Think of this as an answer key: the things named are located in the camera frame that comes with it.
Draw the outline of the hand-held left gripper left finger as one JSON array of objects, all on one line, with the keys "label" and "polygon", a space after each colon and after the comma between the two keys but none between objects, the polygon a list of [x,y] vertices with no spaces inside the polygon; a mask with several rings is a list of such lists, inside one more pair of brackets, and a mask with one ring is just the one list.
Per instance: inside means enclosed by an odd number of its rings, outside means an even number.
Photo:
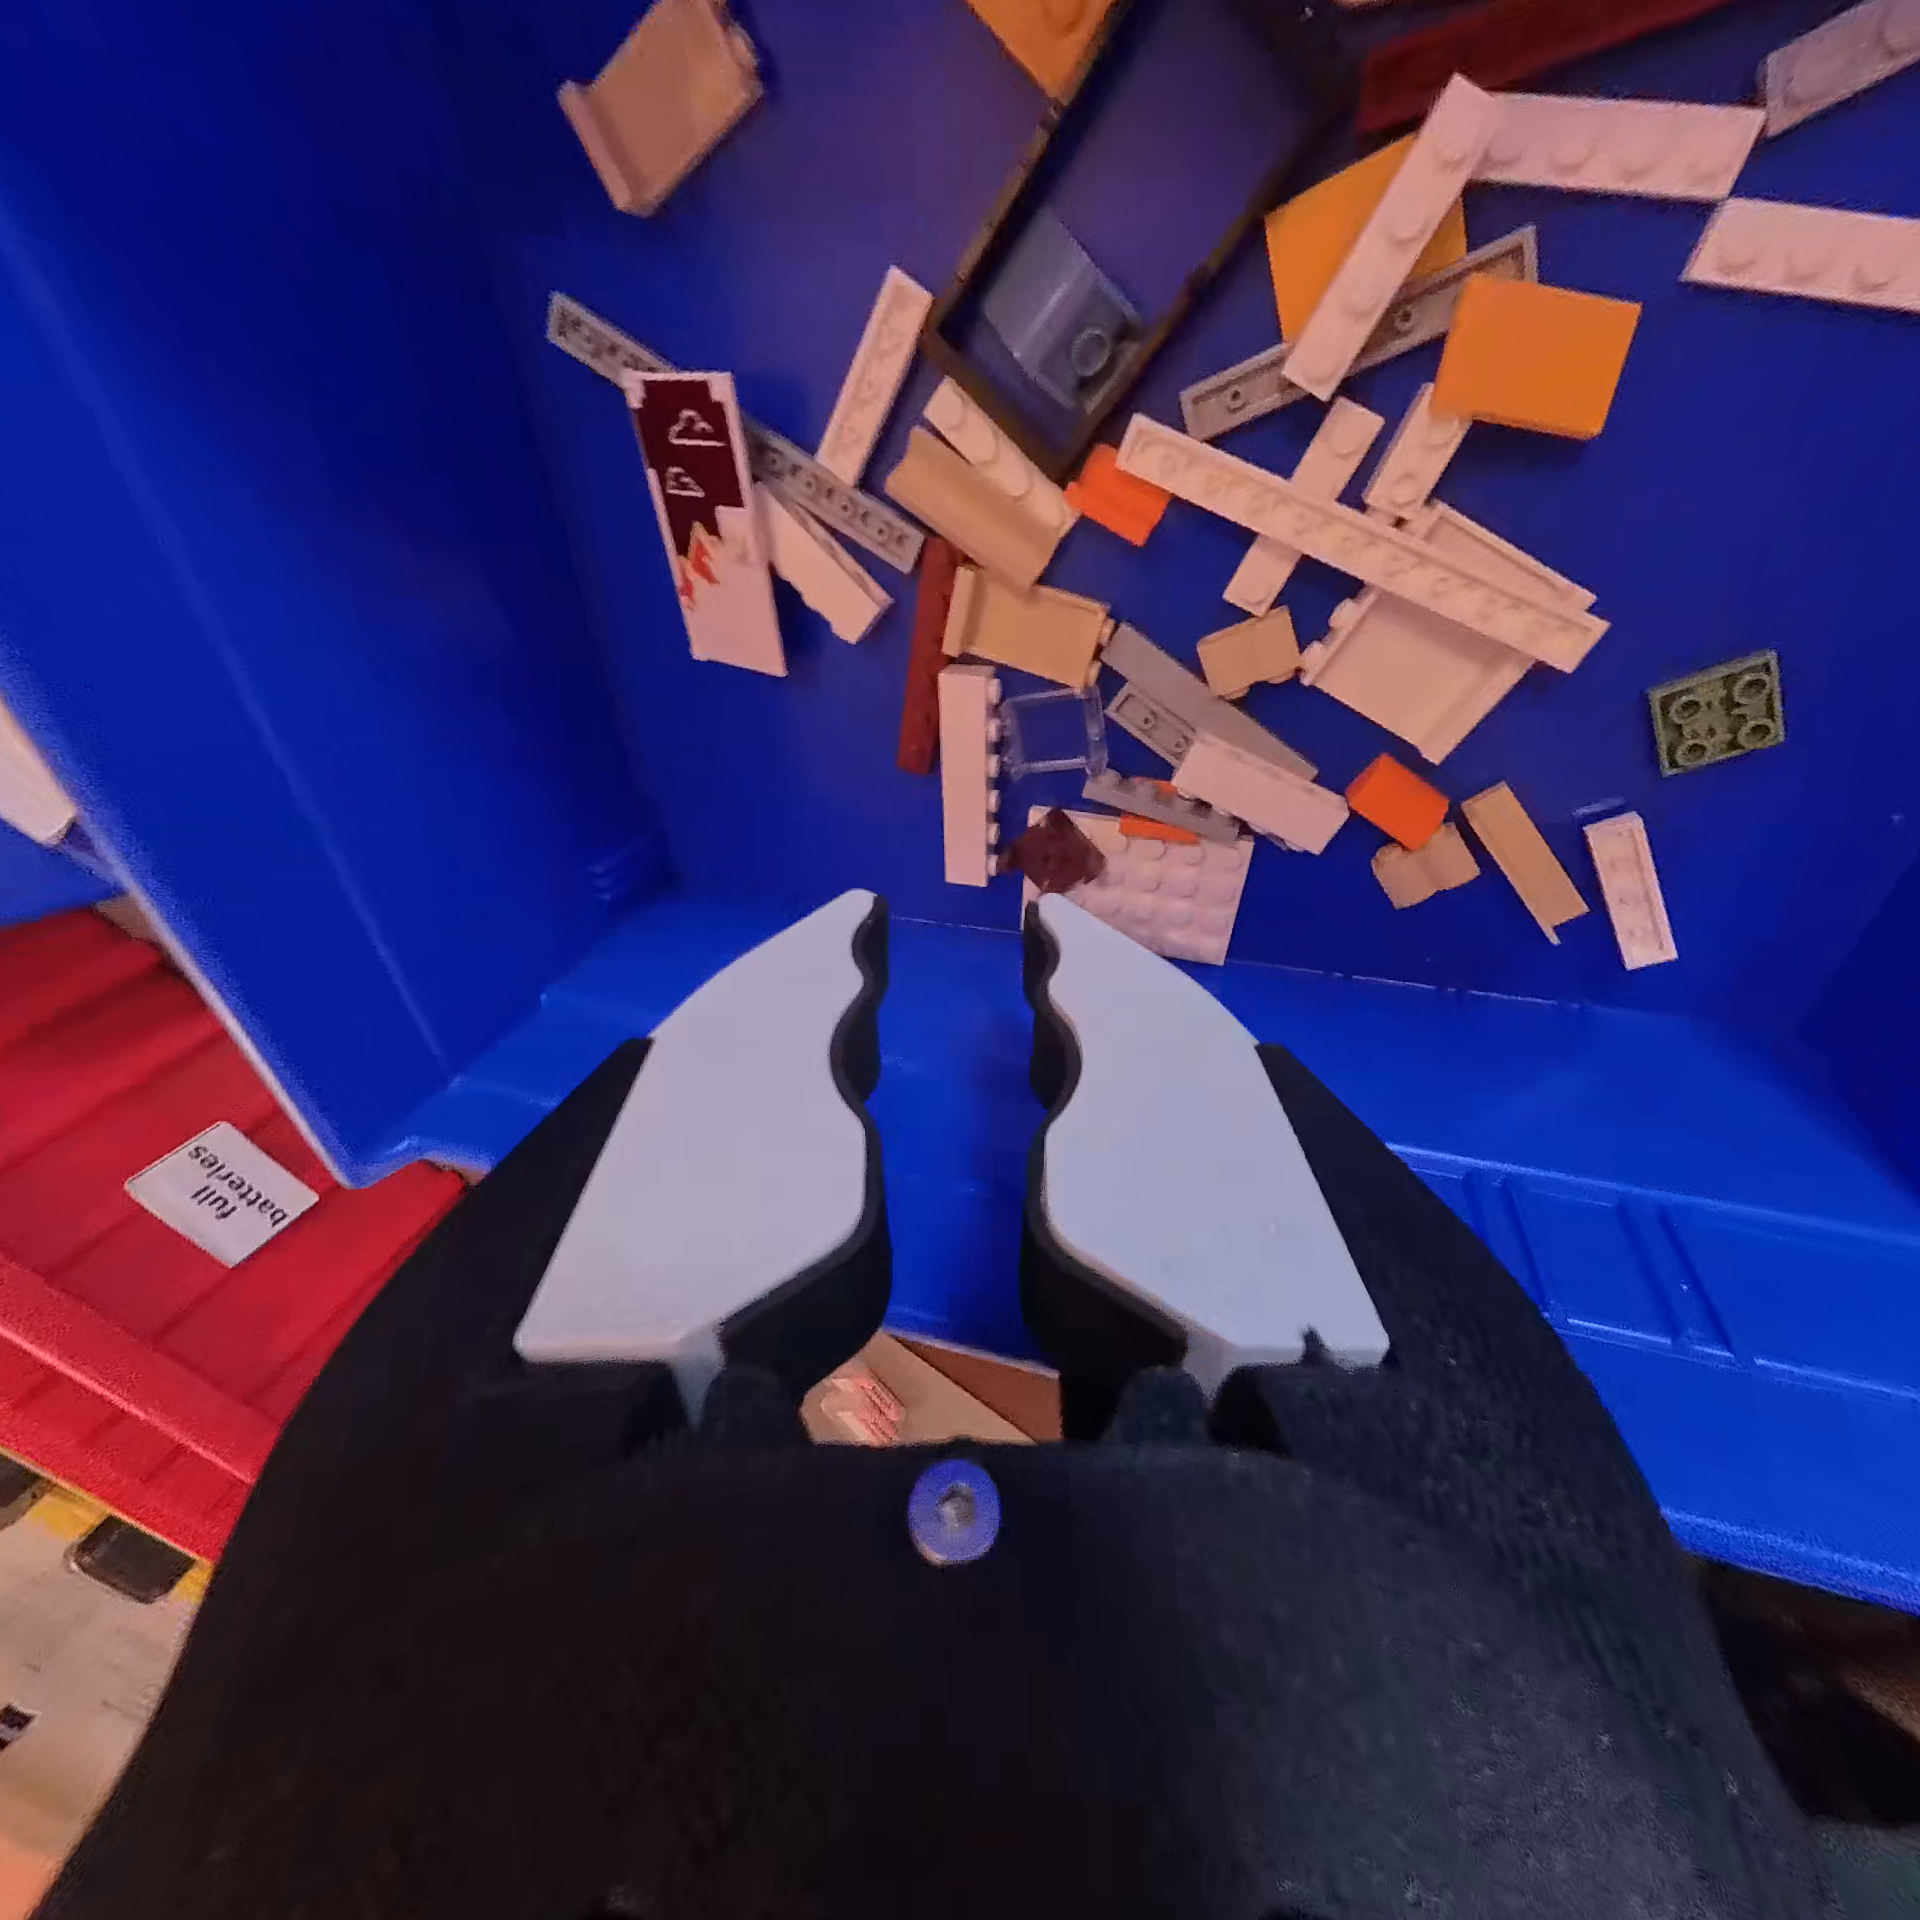
[{"label": "hand-held left gripper left finger", "polygon": [[520,1360],[656,1362],[696,1417],[729,1368],[802,1400],[873,1338],[886,933],[885,901],[849,890],[660,1023],[514,1330]]}]

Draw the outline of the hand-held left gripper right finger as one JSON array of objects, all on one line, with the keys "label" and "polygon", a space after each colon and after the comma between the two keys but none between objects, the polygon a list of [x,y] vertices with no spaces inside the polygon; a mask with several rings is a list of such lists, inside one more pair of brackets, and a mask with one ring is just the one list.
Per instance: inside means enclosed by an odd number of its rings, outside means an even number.
[{"label": "hand-held left gripper right finger", "polygon": [[1206,1395],[1386,1330],[1255,1037],[1194,978],[1064,897],[1023,914],[1032,1329],[1063,1371],[1177,1366]]}]

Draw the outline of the blue plastic bin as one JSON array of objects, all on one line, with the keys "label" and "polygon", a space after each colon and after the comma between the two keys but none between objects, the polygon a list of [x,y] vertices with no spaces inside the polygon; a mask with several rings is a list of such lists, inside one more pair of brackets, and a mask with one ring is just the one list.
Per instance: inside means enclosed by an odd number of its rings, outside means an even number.
[{"label": "blue plastic bin", "polygon": [[[649,222],[554,89],[639,5],[4,5],[4,694],[316,1131],[486,1163],[720,957],[885,897],[886,1327],[1034,1359],[1016,891],[893,768],[909,590],[693,663],[565,291],[813,445],[886,269],[1039,122],[966,5],[741,5],[766,98]],[[1685,281],[1711,206],[1477,183],[1638,304],[1596,440],[1434,494],[1596,590],[1431,781],[1591,912],[1378,835],[1197,968],[1508,1264],[1696,1555],[1914,1609],[1914,318]]]}]

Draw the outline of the light wood side desk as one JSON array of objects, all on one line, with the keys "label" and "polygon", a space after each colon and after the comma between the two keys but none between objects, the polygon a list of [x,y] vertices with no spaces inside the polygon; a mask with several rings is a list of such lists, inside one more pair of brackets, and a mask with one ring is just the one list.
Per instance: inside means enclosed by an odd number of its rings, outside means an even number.
[{"label": "light wood side desk", "polygon": [[815,1445],[1055,1445],[1064,1437],[1054,1371],[941,1341],[877,1333],[802,1401]]}]

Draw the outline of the red plastic bin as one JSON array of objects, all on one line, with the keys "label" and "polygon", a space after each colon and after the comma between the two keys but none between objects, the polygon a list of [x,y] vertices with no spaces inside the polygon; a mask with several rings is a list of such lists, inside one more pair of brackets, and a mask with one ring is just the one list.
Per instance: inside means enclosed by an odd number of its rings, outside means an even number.
[{"label": "red plastic bin", "polygon": [[[4,1457],[198,1562],[464,1179],[335,1184],[157,946],[93,907],[1,935]],[[316,1205],[239,1264],[128,1184],[229,1122]]]}]

